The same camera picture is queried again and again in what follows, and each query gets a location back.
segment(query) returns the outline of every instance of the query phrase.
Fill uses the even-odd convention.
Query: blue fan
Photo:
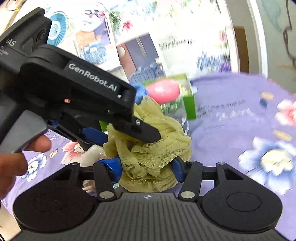
[[[49,31],[47,44],[58,46],[63,40],[67,30],[66,19],[67,17],[63,12],[55,12],[51,15],[52,26]]]

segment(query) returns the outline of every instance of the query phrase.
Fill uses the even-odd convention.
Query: metal screw
[[[141,124],[141,121],[139,119],[136,119],[136,125],[139,126]]]
[[[110,192],[110,191],[104,191],[104,192],[100,193],[100,197],[104,198],[104,199],[109,199],[109,198],[114,197],[114,193]]]
[[[195,193],[190,191],[185,191],[185,192],[182,192],[180,196],[183,198],[189,199],[189,198],[195,197]]]

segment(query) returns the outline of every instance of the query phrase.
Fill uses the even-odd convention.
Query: pink egg
[[[175,80],[161,80],[147,86],[146,89],[158,104],[172,102],[180,95],[179,85]]]

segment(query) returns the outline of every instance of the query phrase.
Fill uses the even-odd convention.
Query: blue cloth
[[[137,90],[135,103],[140,104],[144,95],[149,95],[144,85],[141,84],[132,84],[134,88]]]

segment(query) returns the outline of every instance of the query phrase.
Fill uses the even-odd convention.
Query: purple bedsheet
[[[296,238],[296,103],[275,83],[260,75],[214,74],[192,80],[198,119],[190,121],[192,160],[204,166],[224,161],[271,189],[281,198],[283,214],[277,230],[289,240]],[[45,153],[24,152],[31,173],[17,178],[15,187],[2,200],[12,213],[15,198],[67,164],[74,144],[49,132],[52,149]],[[203,181],[201,195],[213,188]]]

